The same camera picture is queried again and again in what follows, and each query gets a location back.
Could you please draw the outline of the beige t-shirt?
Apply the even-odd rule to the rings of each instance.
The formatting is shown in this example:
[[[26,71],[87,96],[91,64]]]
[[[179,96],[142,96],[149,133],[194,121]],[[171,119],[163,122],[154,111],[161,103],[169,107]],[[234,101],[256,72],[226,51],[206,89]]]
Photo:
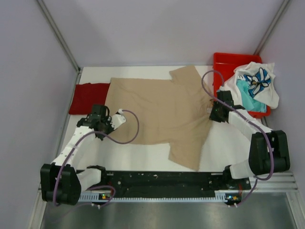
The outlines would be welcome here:
[[[105,104],[111,113],[124,110],[127,119],[111,136],[136,145],[168,143],[171,161],[197,171],[212,126],[212,100],[195,66],[169,74],[169,80],[111,79]]]

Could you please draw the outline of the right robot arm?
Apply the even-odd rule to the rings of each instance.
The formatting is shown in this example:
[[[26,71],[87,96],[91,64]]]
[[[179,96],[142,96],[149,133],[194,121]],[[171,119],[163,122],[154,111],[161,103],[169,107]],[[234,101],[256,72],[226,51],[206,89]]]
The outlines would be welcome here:
[[[218,91],[213,102],[210,119],[226,122],[242,133],[250,141],[249,156],[243,162],[228,165],[223,171],[222,182],[226,188],[235,188],[240,179],[290,169],[290,156],[286,133],[272,130],[253,118],[241,105],[235,105],[230,91]]]

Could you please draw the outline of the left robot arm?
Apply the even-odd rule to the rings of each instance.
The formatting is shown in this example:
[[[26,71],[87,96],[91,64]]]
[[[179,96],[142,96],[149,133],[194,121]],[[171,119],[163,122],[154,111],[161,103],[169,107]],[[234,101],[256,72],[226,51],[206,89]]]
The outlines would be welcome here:
[[[81,118],[62,152],[50,164],[40,170],[42,200],[54,205],[75,205],[81,192],[95,186],[103,189],[108,184],[105,168],[87,166],[78,171],[83,156],[88,153],[96,138],[103,140],[114,131],[109,116],[110,110],[104,105],[94,105],[91,113]]]

